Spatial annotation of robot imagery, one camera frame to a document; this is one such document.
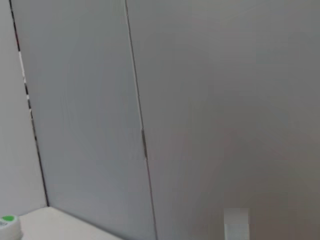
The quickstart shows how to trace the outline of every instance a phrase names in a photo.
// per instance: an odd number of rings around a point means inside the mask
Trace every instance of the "white bottle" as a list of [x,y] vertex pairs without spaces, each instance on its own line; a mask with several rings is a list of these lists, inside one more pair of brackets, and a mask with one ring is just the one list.
[[0,240],[23,240],[18,216],[7,215],[0,217]]

